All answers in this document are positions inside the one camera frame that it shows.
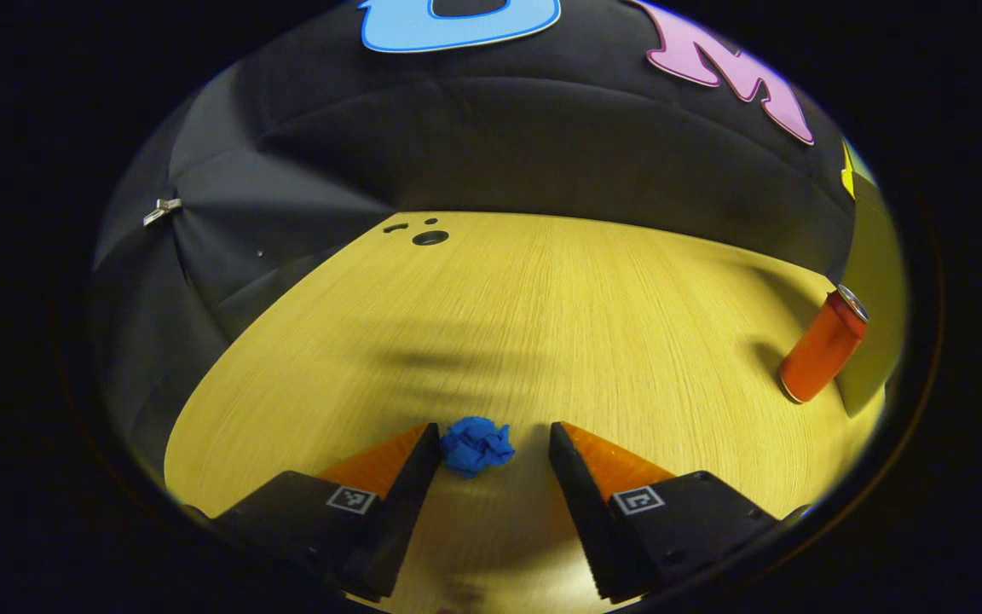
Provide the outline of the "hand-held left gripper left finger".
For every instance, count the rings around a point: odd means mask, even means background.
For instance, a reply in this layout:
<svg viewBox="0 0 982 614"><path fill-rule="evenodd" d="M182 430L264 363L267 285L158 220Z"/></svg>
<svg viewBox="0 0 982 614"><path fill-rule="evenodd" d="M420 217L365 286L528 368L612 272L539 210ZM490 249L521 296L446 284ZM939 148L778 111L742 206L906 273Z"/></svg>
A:
<svg viewBox="0 0 982 614"><path fill-rule="evenodd" d="M325 469L284 469L211 504L186 506L207 529L284 576L379 602L392 597L441 464L439 425L425 422Z"/></svg>

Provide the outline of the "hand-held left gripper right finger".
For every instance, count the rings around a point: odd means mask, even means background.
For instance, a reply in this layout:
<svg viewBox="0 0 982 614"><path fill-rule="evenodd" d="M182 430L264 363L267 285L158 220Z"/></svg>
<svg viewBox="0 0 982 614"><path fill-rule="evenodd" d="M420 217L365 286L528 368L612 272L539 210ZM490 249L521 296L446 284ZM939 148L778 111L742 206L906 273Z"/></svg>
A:
<svg viewBox="0 0 982 614"><path fill-rule="evenodd" d="M612 604L699 587L808 513L774 516L712 472L672 473L569 422L552 423L549 460Z"/></svg>

